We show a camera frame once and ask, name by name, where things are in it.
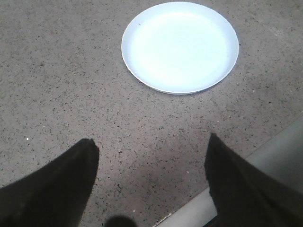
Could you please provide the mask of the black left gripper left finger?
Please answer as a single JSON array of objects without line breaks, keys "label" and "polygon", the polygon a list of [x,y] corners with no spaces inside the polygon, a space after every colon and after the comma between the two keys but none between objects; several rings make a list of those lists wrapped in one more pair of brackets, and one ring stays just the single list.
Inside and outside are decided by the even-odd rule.
[{"label": "black left gripper left finger", "polygon": [[0,190],[2,227],[77,227],[97,176],[99,148],[81,139],[59,157]]}]

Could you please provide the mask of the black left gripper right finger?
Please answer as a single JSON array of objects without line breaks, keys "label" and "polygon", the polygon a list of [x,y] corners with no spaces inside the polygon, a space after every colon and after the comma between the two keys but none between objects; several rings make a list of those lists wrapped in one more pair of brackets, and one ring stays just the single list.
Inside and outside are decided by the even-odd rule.
[{"label": "black left gripper right finger", "polygon": [[210,135],[205,175],[221,227],[301,227],[303,195]]}]

